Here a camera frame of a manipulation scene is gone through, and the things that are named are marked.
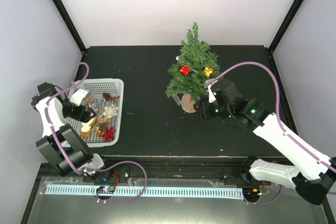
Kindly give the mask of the gold gift box ornament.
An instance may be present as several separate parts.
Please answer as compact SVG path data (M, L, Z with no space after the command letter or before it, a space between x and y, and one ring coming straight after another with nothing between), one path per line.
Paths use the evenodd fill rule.
M203 73L206 76L206 78L209 78L213 74L213 72L214 72L214 69L208 66L206 66L203 70Z

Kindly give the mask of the red gift box ornament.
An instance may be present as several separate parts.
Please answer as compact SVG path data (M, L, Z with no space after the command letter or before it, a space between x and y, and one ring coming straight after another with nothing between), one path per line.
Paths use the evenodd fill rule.
M184 65L180 68L180 73L184 76L188 75L189 72L190 72L190 68L186 65Z

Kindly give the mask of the small green christmas tree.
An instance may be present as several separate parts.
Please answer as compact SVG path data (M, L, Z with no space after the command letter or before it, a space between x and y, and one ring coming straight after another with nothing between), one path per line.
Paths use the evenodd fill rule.
M180 73L180 68L184 65L190 68L186 76ZM209 78L206 78L203 73L206 66L214 69ZM217 54L211 51L207 42L199 38L198 23L194 22L187 30L186 37L181 41L178 60L172 64L168 72L172 79L167 85L166 96L190 94L195 101L207 94L203 83L208 79L216 78L221 73Z

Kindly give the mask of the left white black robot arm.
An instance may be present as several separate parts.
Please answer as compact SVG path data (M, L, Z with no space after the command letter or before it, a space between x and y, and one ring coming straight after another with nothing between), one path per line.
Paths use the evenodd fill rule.
M71 172L78 175L95 175L100 181L108 181L113 174L111 166L104 163L99 154L93 154L80 134L66 118L90 126L96 119L95 111L83 105L90 102L90 92L78 89L71 97L61 97L56 86L44 82L38 87L38 94L32 98L32 107L39 112L43 123L42 138L36 147L60 176Z

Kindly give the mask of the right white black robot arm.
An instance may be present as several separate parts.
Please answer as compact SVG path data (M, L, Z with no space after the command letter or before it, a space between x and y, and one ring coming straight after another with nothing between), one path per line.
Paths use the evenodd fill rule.
M335 183L335 160L313 148L257 99L246 99L227 80L204 82L207 97L198 102L202 119L220 117L238 129L249 130L277 149L291 165L248 158L238 171L239 179L250 184L265 180L291 188L307 202L320 205Z

